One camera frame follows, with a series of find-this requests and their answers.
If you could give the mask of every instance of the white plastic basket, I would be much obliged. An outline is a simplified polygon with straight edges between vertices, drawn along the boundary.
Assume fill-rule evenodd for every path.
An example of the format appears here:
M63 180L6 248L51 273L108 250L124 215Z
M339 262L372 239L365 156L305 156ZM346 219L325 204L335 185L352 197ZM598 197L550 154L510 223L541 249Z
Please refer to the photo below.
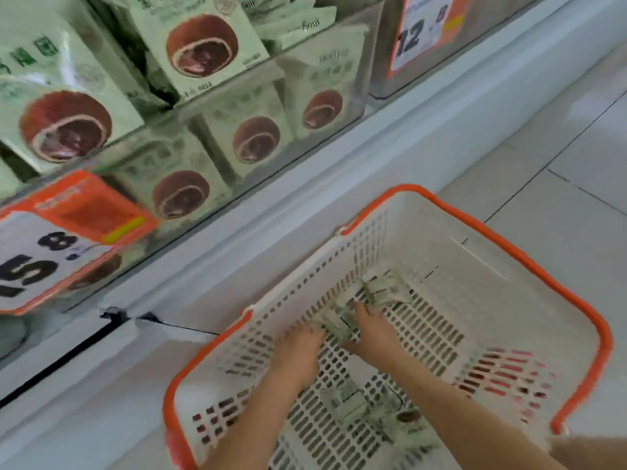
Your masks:
M540 440L560 433L592 391L613 339L603 318L481 222L416 185L400 185L281 281L172 381L164 419L173 461L203 463L263 375L273 339L340 295L365 301L360 276L399 269L414 302L386 311L410 353L442 379ZM366 395L388 380L331 337L320 376L290 412L270 468L457 467L384 442L366 422L342 432L318 390L350 374Z

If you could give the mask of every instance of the white floor tile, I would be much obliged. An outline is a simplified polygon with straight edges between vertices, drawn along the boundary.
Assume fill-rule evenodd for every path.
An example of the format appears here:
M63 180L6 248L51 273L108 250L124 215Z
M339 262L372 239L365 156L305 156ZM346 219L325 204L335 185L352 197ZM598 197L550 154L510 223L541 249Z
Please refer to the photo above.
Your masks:
M627 213L627 96L572 142L549 169Z
M488 226L527 252L609 322L616 339L614 357L583 413L569 422L576 433L626 435L627 216L545 170ZM623 402L608 420L608 399L617 403L617 396Z
M534 116L506 143L545 164L627 91L627 45L614 50Z
M497 212L545 164L503 144L492 150L438 196L479 221Z

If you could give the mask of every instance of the person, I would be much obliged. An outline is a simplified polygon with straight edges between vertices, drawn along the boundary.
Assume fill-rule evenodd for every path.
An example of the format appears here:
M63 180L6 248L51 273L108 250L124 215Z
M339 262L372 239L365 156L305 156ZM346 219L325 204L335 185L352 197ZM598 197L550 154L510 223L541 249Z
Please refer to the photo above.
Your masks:
M557 460L457 387L432 374L402 346L381 313L353 303L361 338L342 344L388 374L429 420L463 470L564 470ZM318 353L326 333L302 324L275 346L270 367L246 409L229 428L202 470L266 470L298 395L318 378Z

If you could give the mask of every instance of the orange price tag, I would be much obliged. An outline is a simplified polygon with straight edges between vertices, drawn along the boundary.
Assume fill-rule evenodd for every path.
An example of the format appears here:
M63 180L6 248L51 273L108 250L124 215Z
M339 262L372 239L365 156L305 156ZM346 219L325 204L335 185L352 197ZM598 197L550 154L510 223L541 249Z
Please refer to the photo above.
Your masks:
M430 49L453 42L469 4L470 0L405 0L388 75Z
M158 226L82 170L0 211L0 313L22 315Z

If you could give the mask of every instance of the left hand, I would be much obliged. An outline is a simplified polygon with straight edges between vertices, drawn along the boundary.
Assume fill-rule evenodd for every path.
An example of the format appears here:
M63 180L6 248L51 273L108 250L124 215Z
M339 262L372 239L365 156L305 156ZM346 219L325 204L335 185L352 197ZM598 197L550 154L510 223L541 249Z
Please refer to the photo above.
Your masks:
M326 332L311 324L300 324L275 344L269 373L281 385L293 384L297 392L311 386L318 378L318 354Z

